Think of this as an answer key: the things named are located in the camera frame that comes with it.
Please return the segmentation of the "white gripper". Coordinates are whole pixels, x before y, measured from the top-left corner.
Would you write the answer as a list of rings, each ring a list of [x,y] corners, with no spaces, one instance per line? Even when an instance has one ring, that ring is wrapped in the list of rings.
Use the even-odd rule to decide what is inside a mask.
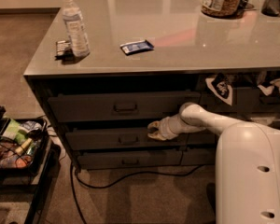
[[[154,133],[149,133],[147,136],[158,141],[171,140],[178,137],[182,133],[183,121],[178,115],[166,117],[161,121],[153,121],[148,124],[148,129],[159,129]]]

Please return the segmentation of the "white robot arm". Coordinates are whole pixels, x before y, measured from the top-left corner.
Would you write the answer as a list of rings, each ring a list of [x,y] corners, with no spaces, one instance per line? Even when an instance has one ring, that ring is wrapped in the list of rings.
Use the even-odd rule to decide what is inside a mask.
[[[280,224],[280,130],[183,104],[148,124],[152,139],[208,130],[218,136],[216,224]]]

